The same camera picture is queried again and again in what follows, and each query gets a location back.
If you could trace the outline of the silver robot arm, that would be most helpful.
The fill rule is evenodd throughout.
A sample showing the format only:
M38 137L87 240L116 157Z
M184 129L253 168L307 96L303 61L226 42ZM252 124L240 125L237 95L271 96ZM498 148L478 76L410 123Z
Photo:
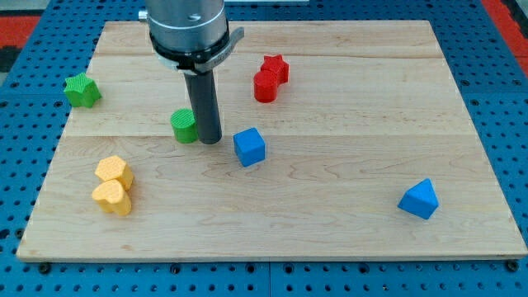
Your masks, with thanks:
M244 29L229 28L224 0L146 0L139 20L148 25L160 62L184 75L198 139L203 144L219 142L214 68L231 55Z

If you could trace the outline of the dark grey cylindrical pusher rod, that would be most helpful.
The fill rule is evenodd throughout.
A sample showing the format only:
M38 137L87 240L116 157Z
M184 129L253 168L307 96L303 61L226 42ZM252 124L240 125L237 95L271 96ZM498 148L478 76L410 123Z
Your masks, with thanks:
M222 138L222 129L213 72L185 74L184 78L199 141L203 144L218 143Z

